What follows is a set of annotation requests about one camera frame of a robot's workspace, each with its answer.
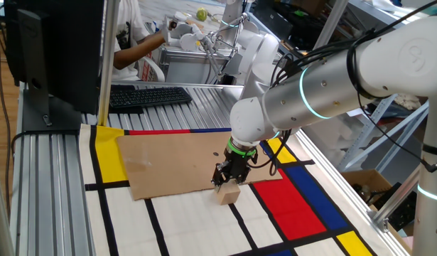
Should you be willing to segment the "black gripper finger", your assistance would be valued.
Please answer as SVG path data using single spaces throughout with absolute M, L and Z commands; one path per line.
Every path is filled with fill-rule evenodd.
M 241 168 L 237 174 L 237 183 L 238 184 L 244 183 L 250 171 L 251 169 L 248 166 Z
M 211 180 L 211 183 L 214 186 L 220 187 L 222 184 L 228 182 L 228 176 L 227 176 L 228 165 L 229 165 L 228 161 L 224 161 L 220 164 L 215 165 L 215 170 Z

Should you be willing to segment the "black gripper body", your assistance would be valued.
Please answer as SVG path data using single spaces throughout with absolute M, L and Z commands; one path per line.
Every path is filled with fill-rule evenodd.
M 225 161 L 229 162 L 227 176 L 228 178 L 237 178 L 238 171 L 248 166 L 248 161 L 251 160 L 256 163 L 256 151 L 255 150 L 225 150 Z

